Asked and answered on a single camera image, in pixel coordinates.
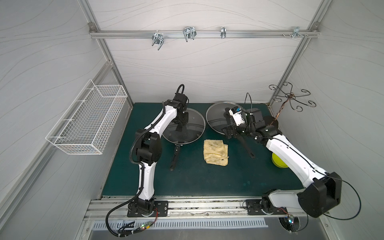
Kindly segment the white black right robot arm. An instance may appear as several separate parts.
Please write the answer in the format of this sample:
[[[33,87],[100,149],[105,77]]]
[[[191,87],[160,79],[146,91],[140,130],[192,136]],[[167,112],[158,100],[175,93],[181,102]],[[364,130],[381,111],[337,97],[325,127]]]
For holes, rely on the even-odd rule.
[[[271,215],[277,208],[294,208],[313,218],[336,207],[341,202],[342,179],[327,173],[296,149],[274,125],[266,125],[263,117],[256,117],[241,107],[226,108],[228,126],[222,130],[227,138],[252,137],[277,155],[297,176],[302,190],[271,190],[263,195],[261,209]]]

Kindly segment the glass pot lid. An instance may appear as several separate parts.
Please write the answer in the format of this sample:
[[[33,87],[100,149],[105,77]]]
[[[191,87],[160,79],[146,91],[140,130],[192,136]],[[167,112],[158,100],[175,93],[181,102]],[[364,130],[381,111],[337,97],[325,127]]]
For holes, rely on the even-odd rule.
[[[177,145],[186,145],[198,140],[206,129],[206,121],[200,112],[187,108],[185,111],[188,114],[188,121],[184,124],[170,123],[163,137]]]
[[[216,120],[216,119],[223,119],[225,121],[226,120],[224,117],[225,108],[232,109],[234,107],[241,107],[241,106],[238,104],[235,104],[232,102],[226,102],[226,101],[214,103],[213,105],[211,105],[208,108],[208,110],[206,112],[207,122],[212,121],[212,120]]]

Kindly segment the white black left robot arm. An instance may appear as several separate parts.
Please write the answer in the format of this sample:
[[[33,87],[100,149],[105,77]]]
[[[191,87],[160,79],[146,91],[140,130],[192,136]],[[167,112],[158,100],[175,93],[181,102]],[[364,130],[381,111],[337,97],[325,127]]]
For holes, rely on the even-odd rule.
[[[139,165],[139,187],[134,203],[138,212],[144,216],[151,215],[155,208],[154,178],[157,162],[162,155],[161,137],[171,122],[186,122],[188,102],[185,94],[176,93],[172,100],[162,103],[161,112],[148,126],[136,132],[130,161]]]

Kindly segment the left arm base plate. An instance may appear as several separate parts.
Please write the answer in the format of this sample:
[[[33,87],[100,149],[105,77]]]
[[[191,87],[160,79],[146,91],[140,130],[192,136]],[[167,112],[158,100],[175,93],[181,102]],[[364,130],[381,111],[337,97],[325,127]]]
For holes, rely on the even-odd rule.
[[[127,217],[166,217],[168,215],[168,201],[137,199],[128,204]]]

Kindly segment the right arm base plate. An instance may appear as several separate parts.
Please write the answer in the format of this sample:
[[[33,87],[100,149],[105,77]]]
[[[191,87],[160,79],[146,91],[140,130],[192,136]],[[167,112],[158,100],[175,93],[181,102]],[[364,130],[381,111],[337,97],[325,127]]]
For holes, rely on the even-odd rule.
[[[245,200],[242,207],[250,216],[287,215],[287,209],[274,207],[266,198]]]

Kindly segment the yellow cleaning cloth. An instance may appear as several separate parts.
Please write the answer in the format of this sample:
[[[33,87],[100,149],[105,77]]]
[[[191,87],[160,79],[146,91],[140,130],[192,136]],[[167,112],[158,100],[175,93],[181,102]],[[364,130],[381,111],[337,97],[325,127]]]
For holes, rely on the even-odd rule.
[[[207,164],[227,166],[228,148],[222,140],[204,140],[204,160]]]

